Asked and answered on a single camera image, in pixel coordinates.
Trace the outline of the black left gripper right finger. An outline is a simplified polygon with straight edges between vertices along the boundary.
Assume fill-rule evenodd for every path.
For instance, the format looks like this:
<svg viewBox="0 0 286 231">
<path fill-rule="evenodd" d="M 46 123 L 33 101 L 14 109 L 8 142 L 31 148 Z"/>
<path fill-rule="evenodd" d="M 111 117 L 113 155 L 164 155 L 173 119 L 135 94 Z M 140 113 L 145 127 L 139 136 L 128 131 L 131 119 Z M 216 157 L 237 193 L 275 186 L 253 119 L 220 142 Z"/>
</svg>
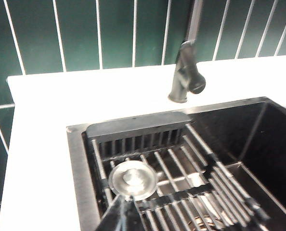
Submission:
<svg viewBox="0 0 286 231">
<path fill-rule="evenodd" d="M 143 231 L 143 223 L 132 196 L 121 206 L 121 230 Z"/>
</svg>

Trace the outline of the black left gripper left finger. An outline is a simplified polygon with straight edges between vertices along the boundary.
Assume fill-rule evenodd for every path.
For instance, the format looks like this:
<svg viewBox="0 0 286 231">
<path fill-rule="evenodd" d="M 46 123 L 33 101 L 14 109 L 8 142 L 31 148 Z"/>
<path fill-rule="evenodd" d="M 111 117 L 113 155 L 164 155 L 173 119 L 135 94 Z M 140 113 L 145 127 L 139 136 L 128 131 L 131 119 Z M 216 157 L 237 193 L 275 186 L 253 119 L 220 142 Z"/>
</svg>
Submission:
<svg viewBox="0 0 286 231">
<path fill-rule="evenodd" d="M 118 195 L 110 204 L 98 224 L 96 231 L 119 231 L 121 227 L 121 207 L 124 196 Z"/>
</svg>

